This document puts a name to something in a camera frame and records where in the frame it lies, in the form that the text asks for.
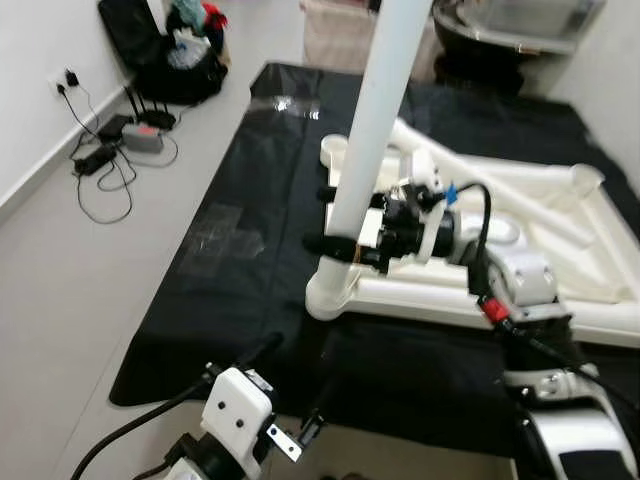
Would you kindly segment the white plastic table leg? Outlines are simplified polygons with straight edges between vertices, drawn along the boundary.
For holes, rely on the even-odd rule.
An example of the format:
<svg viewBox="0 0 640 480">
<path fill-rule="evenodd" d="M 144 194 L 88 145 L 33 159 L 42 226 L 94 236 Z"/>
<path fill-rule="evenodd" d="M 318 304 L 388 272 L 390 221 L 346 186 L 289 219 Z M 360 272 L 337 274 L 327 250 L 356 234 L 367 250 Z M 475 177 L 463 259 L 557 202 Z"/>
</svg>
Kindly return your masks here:
<svg viewBox="0 0 640 480">
<path fill-rule="evenodd" d="M 404 91 L 440 0 L 381 0 L 375 15 L 370 49 L 355 115 L 349 125 L 346 155 L 340 165 L 335 200 L 323 237 L 349 241 L 353 247 L 375 247 L 383 211 L 372 207 L 378 180 L 388 156 L 390 133 L 401 115 Z M 374 274 L 358 264 L 361 256 L 346 259 L 321 256 L 306 285 L 305 307 L 314 319 L 337 320 L 355 311 L 362 274 Z"/>
<path fill-rule="evenodd" d="M 553 175 L 570 172 L 567 166 L 550 166 L 500 159 L 466 157 L 449 150 L 426 134 L 416 131 L 402 119 L 394 119 L 390 128 L 390 145 L 407 148 L 412 154 L 425 152 L 440 168 L 440 173 L 454 183 L 467 180 L 485 184 L 495 200 L 504 202 L 512 211 L 526 219 L 534 220 L 553 232 L 570 239 L 576 246 L 589 246 L 596 237 L 588 229 L 577 227 L 566 215 L 554 212 L 545 202 L 536 200 L 525 187 L 535 180 L 550 180 Z"/>
</svg>

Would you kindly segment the white plastic table top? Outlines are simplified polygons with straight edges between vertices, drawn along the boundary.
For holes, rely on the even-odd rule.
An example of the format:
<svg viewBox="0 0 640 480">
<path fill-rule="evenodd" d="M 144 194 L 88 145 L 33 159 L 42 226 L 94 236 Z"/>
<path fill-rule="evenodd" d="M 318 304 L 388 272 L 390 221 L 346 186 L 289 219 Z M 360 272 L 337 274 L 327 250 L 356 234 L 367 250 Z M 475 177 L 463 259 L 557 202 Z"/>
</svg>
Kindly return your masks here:
<svg viewBox="0 0 640 480">
<path fill-rule="evenodd" d="M 329 172 L 326 186 L 337 187 L 346 148 L 347 138 L 340 134 L 330 134 L 321 142 L 321 161 Z M 396 186 L 402 178 L 401 165 L 410 154 L 407 148 L 389 146 L 375 193 Z M 640 346 L 639 242 L 609 197 L 604 174 L 588 164 L 567 168 L 567 174 L 535 180 L 525 189 L 577 227 L 590 230 L 596 237 L 594 242 L 576 246 L 493 197 L 499 227 L 517 227 L 532 247 L 547 256 L 556 275 L 559 298 L 573 315 L 573 338 L 599 346 L 636 349 Z M 480 188 L 485 184 L 474 180 L 461 186 L 454 184 L 454 209 L 480 214 Z M 402 259 L 393 262 L 388 274 L 362 274 L 355 311 L 349 314 L 476 329 L 488 326 L 476 311 L 474 298 L 466 292 L 465 270 L 442 259 L 429 259 L 425 264 Z"/>
</svg>

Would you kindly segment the clear tape patch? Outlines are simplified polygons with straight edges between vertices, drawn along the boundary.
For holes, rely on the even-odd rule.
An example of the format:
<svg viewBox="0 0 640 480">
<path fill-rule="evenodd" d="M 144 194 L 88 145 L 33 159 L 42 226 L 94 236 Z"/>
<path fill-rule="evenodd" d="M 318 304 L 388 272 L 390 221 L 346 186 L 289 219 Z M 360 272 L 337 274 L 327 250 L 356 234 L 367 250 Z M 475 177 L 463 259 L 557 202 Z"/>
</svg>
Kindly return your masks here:
<svg viewBox="0 0 640 480">
<path fill-rule="evenodd" d="M 307 97 L 255 96 L 248 102 L 246 111 L 247 113 L 275 113 L 316 120 L 320 118 L 321 104 L 316 99 L 307 99 Z"/>
<path fill-rule="evenodd" d="M 180 270 L 212 275 L 224 262 L 255 259 L 265 250 L 259 230 L 239 228 L 243 210 L 214 204 L 197 215 L 183 241 Z"/>
</svg>

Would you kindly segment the beige fabric ottoman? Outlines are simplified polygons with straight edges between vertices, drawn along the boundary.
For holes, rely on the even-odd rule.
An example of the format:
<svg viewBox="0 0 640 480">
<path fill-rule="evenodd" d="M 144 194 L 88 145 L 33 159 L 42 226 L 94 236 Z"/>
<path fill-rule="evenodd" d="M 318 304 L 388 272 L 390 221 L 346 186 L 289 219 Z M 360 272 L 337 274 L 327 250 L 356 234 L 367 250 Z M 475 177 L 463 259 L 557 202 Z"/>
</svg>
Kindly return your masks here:
<svg viewBox="0 0 640 480">
<path fill-rule="evenodd" d="M 365 72 L 381 0 L 300 0 L 303 64 Z"/>
</svg>

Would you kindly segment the black duffel bag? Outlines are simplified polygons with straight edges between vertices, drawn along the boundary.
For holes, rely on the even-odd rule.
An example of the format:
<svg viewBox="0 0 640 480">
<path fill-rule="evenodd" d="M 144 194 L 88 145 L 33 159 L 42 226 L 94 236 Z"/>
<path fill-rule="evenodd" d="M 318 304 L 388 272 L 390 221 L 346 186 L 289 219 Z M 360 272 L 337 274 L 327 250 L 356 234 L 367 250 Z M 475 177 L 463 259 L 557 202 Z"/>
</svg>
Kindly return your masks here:
<svg viewBox="0 0 640 480">
<path fill-rule="evenodd" d="M 142 99 L 198 105 L 223 90 L 229 68 L 224 40 L 161 35 L 131 65 L 131 88 Z"/>
</svg>

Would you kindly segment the black router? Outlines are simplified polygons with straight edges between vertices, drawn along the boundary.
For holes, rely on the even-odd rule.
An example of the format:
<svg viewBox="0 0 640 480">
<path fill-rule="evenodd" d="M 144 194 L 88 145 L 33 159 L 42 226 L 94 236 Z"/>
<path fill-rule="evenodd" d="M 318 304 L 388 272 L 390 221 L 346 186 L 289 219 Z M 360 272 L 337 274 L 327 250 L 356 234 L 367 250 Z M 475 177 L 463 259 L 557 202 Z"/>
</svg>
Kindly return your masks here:
<svg viewBox="0 0 640 480">
<path fill-rule="evenodd" d="M 172 131 L 179 123 L 178 115 L 170 111 L 168 105 L 150 99 L 133 86 L 124 87 L 124 95 L 133 111 L 133 118 L 138 123 L 150 125 L 160 131 Z"/>
</svg>

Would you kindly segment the grey electronic box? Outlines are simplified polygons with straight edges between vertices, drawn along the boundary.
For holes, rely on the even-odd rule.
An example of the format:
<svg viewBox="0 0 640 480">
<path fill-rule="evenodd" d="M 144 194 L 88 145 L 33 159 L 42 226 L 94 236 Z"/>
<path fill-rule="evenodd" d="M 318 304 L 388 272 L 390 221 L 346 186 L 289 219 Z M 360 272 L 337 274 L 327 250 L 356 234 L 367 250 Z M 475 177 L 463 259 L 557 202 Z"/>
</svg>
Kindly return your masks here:
<svg viewBox="0 0 640 480">
<path fill-rule="evenodd" d="M 122 143 L 138 154 L 161 154 L 165 148 L 164 131 L 154 125 L 131 123 L 122 127 Z"/>
</svg>

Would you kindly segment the black round basin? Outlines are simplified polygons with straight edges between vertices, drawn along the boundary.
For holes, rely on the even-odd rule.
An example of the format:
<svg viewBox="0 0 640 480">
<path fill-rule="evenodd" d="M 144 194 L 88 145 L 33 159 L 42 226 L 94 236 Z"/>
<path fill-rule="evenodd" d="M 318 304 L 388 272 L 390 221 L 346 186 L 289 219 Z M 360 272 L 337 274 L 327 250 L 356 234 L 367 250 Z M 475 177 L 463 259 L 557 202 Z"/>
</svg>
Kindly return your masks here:
<svg viewBox="0 0 640 480">
<path fill-rule="evenodd" d="M 570 58 L 608 0 L 603 0 L 576 35 L 561 37 L 513 35 L 480 26 L 463 18 L 463 10 L 472 1 L 435 0 L 431 8 L 442 46 L 434 63 L 436 77 L 447 84 L 515 95 L 526 83 L 521 68 L 530 61 Z"/>
</svg>

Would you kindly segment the colourful clothes pile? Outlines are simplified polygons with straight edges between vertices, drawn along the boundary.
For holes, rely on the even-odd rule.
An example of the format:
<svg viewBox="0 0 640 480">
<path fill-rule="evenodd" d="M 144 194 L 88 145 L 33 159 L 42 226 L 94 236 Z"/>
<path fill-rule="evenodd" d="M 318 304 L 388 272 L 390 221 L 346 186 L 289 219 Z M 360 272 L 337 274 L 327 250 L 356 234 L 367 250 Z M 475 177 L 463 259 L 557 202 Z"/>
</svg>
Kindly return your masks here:
<svg viewBox="0 0 640 480">
<path fill-rule="evenodd" d="M 221 69 L 228 69 L 230 60 L 225 45 L 229 20 L 218 5 L 205 0 L 172 0 L 166 17 L 166 32 L 173 46 L 166 54 L 166 63 L 175 69 L 189 70 L 206 58 Z"/>
</svg>

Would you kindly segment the black power adapter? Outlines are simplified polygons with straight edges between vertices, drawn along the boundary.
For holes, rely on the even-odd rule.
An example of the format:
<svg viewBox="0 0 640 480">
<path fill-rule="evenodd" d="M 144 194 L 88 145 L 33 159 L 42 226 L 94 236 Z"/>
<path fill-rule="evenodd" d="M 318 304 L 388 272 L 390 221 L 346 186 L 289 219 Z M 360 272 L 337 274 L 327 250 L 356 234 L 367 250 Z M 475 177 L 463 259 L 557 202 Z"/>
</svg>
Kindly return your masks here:
<svg viewBox="0 0 640 480">
<path fill-rule="evenodd" d="M 118 152 L 118 147 L 100 145 L 91 154 L 83 157 L 73 157 L 72 172 L 76 177 L 91 177 L 91 175 L 99 172 L 109 163 L 114 163 Z"/>
</svg>

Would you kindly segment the clear plastic storage box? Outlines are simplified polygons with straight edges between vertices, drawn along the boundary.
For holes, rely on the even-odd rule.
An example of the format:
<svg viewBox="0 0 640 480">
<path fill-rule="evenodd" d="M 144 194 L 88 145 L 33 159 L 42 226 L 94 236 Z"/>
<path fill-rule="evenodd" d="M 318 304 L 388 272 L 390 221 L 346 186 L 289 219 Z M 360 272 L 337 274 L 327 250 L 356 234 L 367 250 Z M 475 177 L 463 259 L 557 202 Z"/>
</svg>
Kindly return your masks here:
<svg viewBox="0 0 640 480">
<path fill-rule="evenodd" d="M 463 18 L 480 26 L 544 37 L 576 35 L 603 0 L 474 0 Z"/>
</svg>

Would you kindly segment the white wall socket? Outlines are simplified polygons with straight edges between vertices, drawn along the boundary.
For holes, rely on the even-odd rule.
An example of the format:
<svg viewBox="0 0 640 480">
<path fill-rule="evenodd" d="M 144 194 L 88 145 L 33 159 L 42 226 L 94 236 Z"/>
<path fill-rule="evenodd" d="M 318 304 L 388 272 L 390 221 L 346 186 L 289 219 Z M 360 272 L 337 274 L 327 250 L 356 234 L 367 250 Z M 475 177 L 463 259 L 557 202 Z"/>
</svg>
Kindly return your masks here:
<svg viewBox="0 0 640 480">
<path fill-rule="evenodd" d="M 58 96 L 67 96 L 69 93 L 81 93 L 82 96 L 90 95 L 90 92 L 84 90 L 81 77 L 77 72 L 70 68 L 56 70 L 56 72 L 47 76 L 50 90 Z"/>
</svg>

